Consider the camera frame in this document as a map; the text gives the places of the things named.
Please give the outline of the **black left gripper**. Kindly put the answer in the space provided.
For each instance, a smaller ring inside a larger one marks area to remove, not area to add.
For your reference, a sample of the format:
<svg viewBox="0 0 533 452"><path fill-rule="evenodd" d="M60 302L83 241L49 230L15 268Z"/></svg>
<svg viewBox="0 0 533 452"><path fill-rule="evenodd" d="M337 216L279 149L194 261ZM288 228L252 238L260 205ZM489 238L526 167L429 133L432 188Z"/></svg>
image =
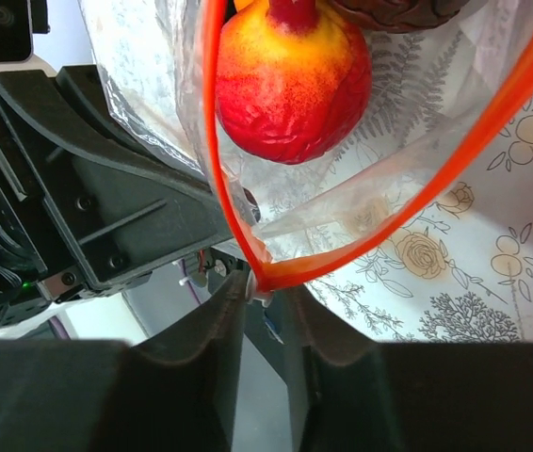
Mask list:
<svg viewBox="0 0 533 452"><path fill-rule="evenodd" d="M0 72L0 328L232 233L208 184L109 115L97 69Z"/></svg>

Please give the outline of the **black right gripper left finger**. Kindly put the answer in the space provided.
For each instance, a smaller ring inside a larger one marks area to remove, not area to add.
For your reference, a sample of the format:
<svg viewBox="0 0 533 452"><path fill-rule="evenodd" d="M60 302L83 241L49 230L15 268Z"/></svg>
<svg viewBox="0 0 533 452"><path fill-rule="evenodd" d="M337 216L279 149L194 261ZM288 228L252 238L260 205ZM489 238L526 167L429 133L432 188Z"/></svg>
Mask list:
<svg viewBox="0 0 533 452"><path fill-rule="evenodd" d="M247 276L134 347L0 340L0 451L228 451Z"/></svg>

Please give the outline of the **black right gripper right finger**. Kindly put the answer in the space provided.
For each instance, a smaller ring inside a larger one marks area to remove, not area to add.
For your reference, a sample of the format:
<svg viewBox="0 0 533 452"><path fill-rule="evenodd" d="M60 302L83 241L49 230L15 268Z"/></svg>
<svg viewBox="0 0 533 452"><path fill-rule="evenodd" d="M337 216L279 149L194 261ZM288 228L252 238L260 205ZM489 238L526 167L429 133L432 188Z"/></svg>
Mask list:
<svg viewBox="0 0 533 452"><path fill-rule="evenodd" d="M284 293L297 451L533 451L533 344L378 343Z"/></svg>

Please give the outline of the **wrinkled red fruit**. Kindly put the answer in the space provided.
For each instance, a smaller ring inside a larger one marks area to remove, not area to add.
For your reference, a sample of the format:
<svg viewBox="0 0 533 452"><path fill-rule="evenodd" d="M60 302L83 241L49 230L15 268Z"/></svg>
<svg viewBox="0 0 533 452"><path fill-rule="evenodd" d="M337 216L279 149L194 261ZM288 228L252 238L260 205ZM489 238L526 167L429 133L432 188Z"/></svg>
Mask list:
<svg viewBox="0 0 533 452"><path fill-rule="evenodd" d="M363 32L326 1L238 1L222 27L216 110L229 138L297 165L338 145L366 110L372 66Z"/></svg>

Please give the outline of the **clear zip bag orange zipper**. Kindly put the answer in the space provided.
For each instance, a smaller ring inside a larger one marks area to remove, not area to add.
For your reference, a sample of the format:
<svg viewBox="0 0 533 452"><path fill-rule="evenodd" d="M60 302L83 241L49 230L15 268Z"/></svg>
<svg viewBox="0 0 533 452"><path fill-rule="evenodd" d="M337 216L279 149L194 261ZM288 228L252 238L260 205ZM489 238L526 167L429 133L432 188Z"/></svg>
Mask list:
<svg viewBox="0 0 533 452"><path fill-rule="evenodd" d="M254 231L261 218L255 196L234 172L229 150L238 148L216 110L216 70L222 27L234 16L223 1L84 1L83 19L110 116L145 150L167 165L182 164L202 176L218 197L222 212L255 275L259 291L300 285L329 274L374 249L441 193L494 139L499 129L533 94L533 34L491 98L477 114L458 147L424 188L372 233L337 249L277 261ZM469 1L449 25L528 23L533 1ZM363 30L372 66L368 36Z"/></svg>

